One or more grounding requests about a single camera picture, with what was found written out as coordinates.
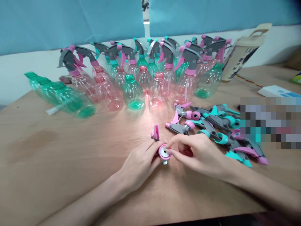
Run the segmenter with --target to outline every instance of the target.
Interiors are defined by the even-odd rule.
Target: wooden table
[[[263,86],[289,83],[294,70],[279,66],[242,69],[240,75]],[[241,78],[222,83],[209,99],[193,104],[210,107],[227,103],[235,109],[240,97],[259,97],[259,87]],[[31,91],[0,111],[0,225],[35,225],[102,183],[120,169],[126,157],[150,138],[154,124],[160,138],[174,134],[165,128],[174,116],[172,103],[141,111],[124,107],[118,113],[97,113],[79,120],[59,112]],[[301,151],[264,148],[268,166],[253,169],[301,189]],[[158,225],[265,211],[266,206],[245,192],[184,168],[174,158],[161,165],[136,192],[112,207],[102,225]]]

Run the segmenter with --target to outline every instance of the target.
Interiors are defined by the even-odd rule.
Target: teal bottle
[[[212,69],[207,71],[200,77],[200,80],[197,83],[195,96],[199,98],[209,98],[212,97],[222,79],[222,63],[216,63]]]
[[[43,77],[38,78],[37,81],[41,85],[42,94],[45,96],[47,102],[53,106],[59,105],[59,101],[53,87],[55,83],[50,81],[48,78]]]
[[[125,77],[125,85],[123,88],[123,98],[126,105],[131,110],[142,109],[145,105],[144,92],[141,85],[136,82],[132,74]]]
[[[147,63],[147,61],[146,61],[146,59],[145,59],[145,56],[139,54],[139,60],[138,60],[138,62],[137,62],[137,67],[140,68],[140,66],[142,66],[142,65],[147,66],[148,63]]]
[[[30,86],[32,90],[43,100],[47,101],[46,97],[42,93],[42,87],[38,83],[37,79],[38,78],[43,78],[41,76],[38,76],[36,73],[33,72],[27,72],[24,73],[24,75],[29,79]]]
[[[62,82],[54,83],[53,88],[59,104],[64,106],[67,113],[80,119],[89,118],[95,114],[96,107],[85,94]]]

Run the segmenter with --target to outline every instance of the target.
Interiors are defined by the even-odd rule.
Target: water bottle
[[[132,74],[126,75],[123,88],[123,98],[131,110],[139,110],[145,105],[144,92],[141,85],[136,82]]]
[[[165,106],[168,99],[168,87],[167,83],[163,79],[162,72],[156,72],[155,78],[151,82],[151,96],[150,96],[150,106],[161,108]]]
[[[95,90],[100,105],[108,111],[117,111],[122,108],[123,101],[120,92],[108,83],[101,73],[96,73],[95,76]]]
[[[64,106],[67,113],[80,119],[91,117],[95,114],[94,103],[85,94],[64,85],[62,82],[54,83],[53,88],[58,102]]]
[[[137,82],[141,85],[144,95],[149,97],[150,95],[150,83],[152,81],[151,74],[148,72],[145,65],[140,66],[140,71],[137,75]]]
[[[212,69],[203,74],[198,81],[195,96],[199,98],[209,98],[213,96],[222,79],[222,63],[217,63]]]
[[[117,73],[115,76],[115,86],[116,88],[119,90],[119,92],[123,92],[123,86],[125,84],[125,77],[127,75],[127,73],[124,71],[123,67],[117,67],[116,68]]]

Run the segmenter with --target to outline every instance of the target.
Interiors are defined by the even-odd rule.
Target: bottle bottom
[[[113,100],[107,105],[108,111],[117,111],[122,108],[122,101],[120,100]]]
[[[166,104],[166,101],[162,98],[153,98],[150,101],[150,106],[155,107],[155,108],[164,107],[165,104]]]
[[[144,107],[144,101],[142,100],[133,100],[128,105],[129,109],[131,110],[139,110]]]
[[[149,98],[151,92],[149,90],[144,90],[144,95]]]
[[[195,91],[194,95],[196,97],[203,98],[203,99],[211,97],[210,92],[203,90],[203,89],[199,89],[199,90]]]
[[[81,119],[89,118],[95,114],[95,111],[96,111],[95,106],[84,107],[81,110],[79,110],[77,116],[78,118]]]

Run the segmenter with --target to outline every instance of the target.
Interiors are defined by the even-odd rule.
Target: finger
[[[175,143],[183,143],[183,144],[187,144],[190,147],[196,148],[196,137],[194,137],[195,135],[192,136],[187,136],[187,135],[183,135],[183,134],[177,134],[174,137],[172,137],[166,144],[166,148],[171,148],[172,145],[174,145]]]
[[[154,142],[149,147],[149,149],[147,150],[146,154],[149,156],[150,159],[155,155],[155,153],[157,152],[157,150],[159,149],[159,147],[161,145],[163,145],[164,143],[165,143],[164,141],[157,141],[157,142]]]
[[[155,143],[154,139],[148,139],[138,147],[138,150],[141,152],[146,152],[153,145],[153,143]]]
[[[160,157],[156,157],[154,161],[152,162],[150,169],[148,170],[148,175],[151,175],[151,173],[162,163],[164,160]]]
[[[193,164],[193,162],[194,162],[194,159],[193,158],[191,158],[191,157],[188,157],[188,156],[186,156],[186,155],[183,155],[183,154],[181,154],[180,152],[178,152],[178,151],[176,151],[176,150],[174,150],[174,149],[166,149],[166,151],[168,152],[168,153],[171,153],[174,157],[175,157],[175,159],[178,161],[178,162],[180,162],[180,163],[182,163],[183,165],[186,165],[186,166],[188,166],[188,167],[191,167],[191,165]]]

